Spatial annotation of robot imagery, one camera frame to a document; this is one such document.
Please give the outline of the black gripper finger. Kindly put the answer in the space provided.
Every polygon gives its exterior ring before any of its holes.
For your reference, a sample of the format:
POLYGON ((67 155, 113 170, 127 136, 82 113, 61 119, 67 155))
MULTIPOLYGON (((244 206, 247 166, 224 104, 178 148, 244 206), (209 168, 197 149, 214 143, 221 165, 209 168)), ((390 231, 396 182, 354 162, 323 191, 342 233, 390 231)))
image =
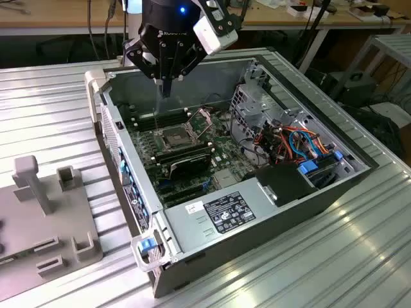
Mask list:
POLYGON ((206 56, 203 47, 198 43, 178 41, 174 56, 171 59, 171 68, 166 79, 166 97, 170 97, 174 79, 187 76, 206 56))
POLYGON ((125 56, 147 78, 154 81, 161 97, 168 96, 168 79, 161 75, 160 61, 140 40, 130 40, 125 45, 125 56))

